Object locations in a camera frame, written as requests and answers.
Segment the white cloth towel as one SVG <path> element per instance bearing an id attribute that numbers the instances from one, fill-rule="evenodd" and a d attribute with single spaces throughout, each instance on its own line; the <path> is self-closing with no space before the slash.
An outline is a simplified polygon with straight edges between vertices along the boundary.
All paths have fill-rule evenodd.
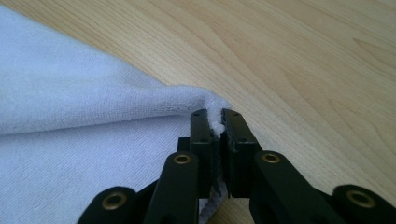
<path id="1" fill-rule="evenodd" d="M 192 112 L 222 133 L 227 105 L 0 5 L 0 224 L 77 224 L 100 191 L 156 180 Z"/>

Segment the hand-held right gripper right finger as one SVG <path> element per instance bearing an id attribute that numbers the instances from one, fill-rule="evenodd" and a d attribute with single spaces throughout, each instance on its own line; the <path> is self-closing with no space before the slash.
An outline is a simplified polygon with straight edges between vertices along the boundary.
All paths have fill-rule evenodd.
<path id="1" fill-rule="evenodd" d="M 228 193 L 233 198 L 248 198 L 254 182 L 254 157 L 261 150 L 259 142 L 240 113 L 222 109 L 221 121 L 225 131 L 220 155 Z"/>

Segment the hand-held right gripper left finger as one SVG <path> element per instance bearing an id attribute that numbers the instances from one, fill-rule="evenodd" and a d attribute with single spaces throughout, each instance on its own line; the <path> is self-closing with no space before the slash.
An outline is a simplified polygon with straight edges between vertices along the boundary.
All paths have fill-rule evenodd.
<path id="1" fill-rule="evenodd" d="M 209 199 L 213 192 L 219 192 L 219 139 L 209 125 L 206 109 L 191 114 L 190 152 L 199 159 L 199 197 Z"/>

